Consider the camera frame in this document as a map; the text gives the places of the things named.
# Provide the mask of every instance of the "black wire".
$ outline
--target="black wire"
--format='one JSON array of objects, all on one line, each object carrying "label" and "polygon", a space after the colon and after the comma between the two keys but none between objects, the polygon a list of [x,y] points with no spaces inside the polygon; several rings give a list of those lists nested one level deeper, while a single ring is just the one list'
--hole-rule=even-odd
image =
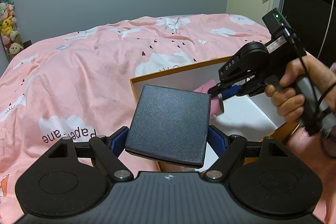
[{"label": "black wire", "polygon": [[307,77],[308,77],[308,80],[309,80],[311,89],[313,90],[315,103],[318,103],[317,96],[316,96],[316,92],[315,92],[314,85],[313,85],[313,81],[311,80],[310,75],[309,75],[308,70],[307,70],[307,67],[306,67],[305,63],[303,62],[302,55],[300,54],[300,52],[299,52],[298,48],[296,47],[295,43],[292,43],[292,44],[293,44],[293,46],[294,46],[294,49],[295,49],[295,51],[296,51],[296,54],[298,55],[298,57],[299,57],[299,59],[300,59],[300,62],[301,62],[302,66],[303,66],[303,69],[304,69],[304,72],[305,72],[305,74],[306,74]]},{"label": "black wire", "polygon": [[328,95],[329,92],[331,92],[331,90],[336,86],[336,82],[333,83],[330,87],[327,88],[327,90],[325,92],[323,92],[323,94],[321,95],[321,97],[319,98],[317,104],[316,104],[316,109],[315,112],[318,112],[320,104],[322,103],[323,99]]}]

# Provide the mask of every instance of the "pink bed sheet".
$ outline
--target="pink bed sheet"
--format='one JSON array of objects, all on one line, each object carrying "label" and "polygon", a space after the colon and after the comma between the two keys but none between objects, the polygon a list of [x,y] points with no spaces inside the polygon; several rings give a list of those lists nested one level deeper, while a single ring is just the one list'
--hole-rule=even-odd
[{"label": "pink bed sheet", "polygon": [[[142,17],[37,42],[0,79],[0,221],[22,211],[18,177],[63,136],[75,142],[129,126],[136,107],[130,78],[234,54],[267,42],[266,28],[238,15]],[[134,173],[155,163],[123,152]]]}]

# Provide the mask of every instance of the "screw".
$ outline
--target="screw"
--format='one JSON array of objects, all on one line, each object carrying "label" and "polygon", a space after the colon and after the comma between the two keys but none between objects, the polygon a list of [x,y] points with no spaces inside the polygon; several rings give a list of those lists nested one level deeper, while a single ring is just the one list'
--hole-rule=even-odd
[{"label": "screw", "polygon": [[100,138],[103,143],[106,143],[107,137],[105,135],[97,135],[97,137]]},{"label": "screw", "polygon": [[223,173],[217,170],[211,170],[205,174],[210,179],[219,179],[223,176]]},{"label": "screw", "polygon": [[114,176],[118,179],[126,179],[131,175],[131,173],[127,170],[118,170],[114,172]]}]

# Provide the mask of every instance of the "metal bolt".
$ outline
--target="metal bolt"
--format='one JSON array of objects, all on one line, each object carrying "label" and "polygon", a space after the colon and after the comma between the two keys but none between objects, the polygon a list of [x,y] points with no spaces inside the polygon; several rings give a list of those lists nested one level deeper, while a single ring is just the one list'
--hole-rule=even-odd
[{"label": "metal bolt", "polygon": [[205,174],[210,179],[219,179],[223,176],[223,173],[217,170],[211,170]]},{"label": "metal bolt", "polygon": [[118,179],[126,179],[131,175],[131,173],[127,170],[118,170],[114,172],[114,176]]}]

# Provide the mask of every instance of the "pink cloth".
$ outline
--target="pink cloth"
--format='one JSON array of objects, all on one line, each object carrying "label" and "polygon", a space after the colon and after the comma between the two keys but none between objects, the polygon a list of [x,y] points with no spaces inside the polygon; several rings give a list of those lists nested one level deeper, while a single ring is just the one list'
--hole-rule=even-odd
[{"label": "pink cloth", "polygon": [[[33,44],[0,79],[0,221],[22,211],[18,177],[60,137],[88,141],[129,126],[135,111],[130,78],[234,54],[269,41],[266,28],[243,16],[142,17]],[[123,152],[134,173],[151,160]]]},{"label": "pink cloth", "polygon": [[[208,93],[208,90],[216,85],[215,80],[210,80],[206,84],[200,86],[198,89],[195,89],[195,92],[201,92],[201,93]],[[211,108],[210,108],[210,119],[221,115],[223,113],[221,104],[223,105],[223,101],[219,101],[219,98],[216,96],[211,99]]]},{"label": "pink cloth", "polygon": [[304,129],[298,130],[287,147],[307,164],[322,180],[322,196],[314,215],[323,223],[336,223],[336,160],[327,157],[320,146],[319,136],[309,137]]}]

